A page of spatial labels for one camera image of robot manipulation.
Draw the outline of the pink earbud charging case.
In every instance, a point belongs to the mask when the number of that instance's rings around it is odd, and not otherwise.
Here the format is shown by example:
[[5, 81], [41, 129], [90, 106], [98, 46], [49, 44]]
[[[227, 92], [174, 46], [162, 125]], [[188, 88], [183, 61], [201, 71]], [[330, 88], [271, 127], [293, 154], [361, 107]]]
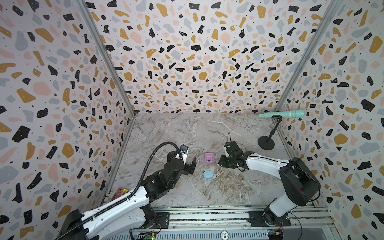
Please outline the pink earbud charging case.
[[213, 163], [215, 161], [215, 154], [213, 153], [205, 153], [205, 162], [206, 163]]

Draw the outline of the blue earbud charging case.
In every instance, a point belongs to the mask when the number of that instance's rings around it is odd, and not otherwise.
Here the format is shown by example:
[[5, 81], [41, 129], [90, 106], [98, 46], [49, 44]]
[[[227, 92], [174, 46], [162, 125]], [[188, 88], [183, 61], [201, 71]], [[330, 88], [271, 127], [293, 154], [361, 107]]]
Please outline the blue earbud charging case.
[[214, 177], [214, 173], [212, 171], [204, 171], [203, 177], [205, 179], [212, 179]]

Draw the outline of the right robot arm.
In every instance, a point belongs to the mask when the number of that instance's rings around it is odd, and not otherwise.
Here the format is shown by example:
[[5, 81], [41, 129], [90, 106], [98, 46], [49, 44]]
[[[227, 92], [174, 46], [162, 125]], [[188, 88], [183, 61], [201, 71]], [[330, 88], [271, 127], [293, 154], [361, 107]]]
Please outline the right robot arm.
[[219, 160], [222, 168], [259, 171], [281, 180], [284, 193], [265, 208], [266, 221], [271, 222], [296, 207], [305, 206], [321, 191], [320, 182], [300, 158], [278, 160], [252, 151], [244, 152], [234, 141], [225, 143], [224, 150], [226, 153]]

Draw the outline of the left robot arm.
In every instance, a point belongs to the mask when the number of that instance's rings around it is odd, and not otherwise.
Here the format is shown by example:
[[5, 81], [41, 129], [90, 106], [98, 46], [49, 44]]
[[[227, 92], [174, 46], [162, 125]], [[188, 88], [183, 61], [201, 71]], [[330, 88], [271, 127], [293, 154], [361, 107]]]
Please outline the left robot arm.
[[187, 154], [178, 157], [170, 152], [162, 170], [147, 176], [137, 191], [85, 213], [69, 213], [60, 230], [59, 240], [106, 240], [124, 231], [150, 228], [157, 214], [151, 203], [165, 196], [176, 186], [181, 175], [192, 175], [197, 161], [186, 163]]

